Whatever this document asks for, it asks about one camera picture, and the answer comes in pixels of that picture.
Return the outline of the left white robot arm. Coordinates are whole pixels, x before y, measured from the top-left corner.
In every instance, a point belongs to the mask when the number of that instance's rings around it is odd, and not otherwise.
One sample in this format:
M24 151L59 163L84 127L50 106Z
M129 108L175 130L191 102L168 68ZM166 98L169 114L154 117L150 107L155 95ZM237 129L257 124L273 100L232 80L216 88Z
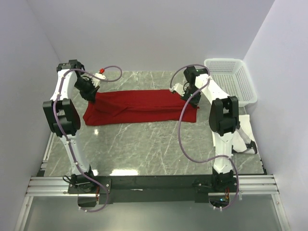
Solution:
M93 177L91 166L81 150L79 140L81 121L71 95L73 89L78 89L84 100L93 103L99 84L92 78L84 76L85 67L78 60L59 64L56 71L58 74L56 89L51 99L43 103L43 111L51 132L59 137L65 146L72 177L82 178L79 188L84 193L91 193L96 189L96 181L91 178Z

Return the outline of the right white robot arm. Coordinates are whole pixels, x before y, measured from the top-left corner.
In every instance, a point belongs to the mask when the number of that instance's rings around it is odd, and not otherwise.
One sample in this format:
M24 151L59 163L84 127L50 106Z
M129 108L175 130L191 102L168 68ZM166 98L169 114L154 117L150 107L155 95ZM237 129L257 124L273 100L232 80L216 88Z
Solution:
M203 161L197 161L189 157L181 143L180 127L178 127L178 140L183 154L195 163L206 163L214 160L212 168L211 186L213 190L222 192L229 184L237 184L234 174L237 173L232 157L232 140L239 122L239 103L235 96L224 92L212 79L210 71L204 65L200 69L196 65L185 67L184 76L189 86L184 90L182 99L186 101L179 118L181 125L186 107L189 103L197 105L201 95L205 95L211 104L209 114L209 126L215 137L215 157Z

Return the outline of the red t-shirt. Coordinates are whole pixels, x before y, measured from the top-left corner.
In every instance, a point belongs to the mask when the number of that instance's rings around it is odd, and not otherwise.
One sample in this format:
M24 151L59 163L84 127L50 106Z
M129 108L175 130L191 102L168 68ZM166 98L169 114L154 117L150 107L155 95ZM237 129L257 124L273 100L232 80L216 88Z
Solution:
M83 115L87 126L178 121L185 105L169 90L125 90L97 93Z

